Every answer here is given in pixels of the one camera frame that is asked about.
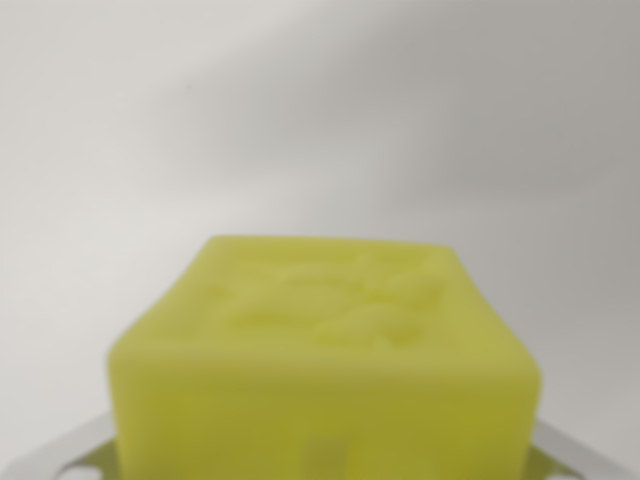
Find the black silver gripper right finger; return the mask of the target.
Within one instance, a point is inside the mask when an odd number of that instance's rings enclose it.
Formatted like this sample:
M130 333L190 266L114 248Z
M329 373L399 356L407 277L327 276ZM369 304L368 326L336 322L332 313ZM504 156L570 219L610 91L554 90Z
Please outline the black silver gripper right finger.
M639 474L538 420L524 478L635 480Z

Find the black silver gripper left finger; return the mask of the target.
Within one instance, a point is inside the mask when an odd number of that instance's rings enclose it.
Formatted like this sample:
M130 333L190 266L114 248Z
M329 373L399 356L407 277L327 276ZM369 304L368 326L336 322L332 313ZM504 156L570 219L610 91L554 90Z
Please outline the black silver gripper left finger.
M110 411L11 461L2 479L119 479Z

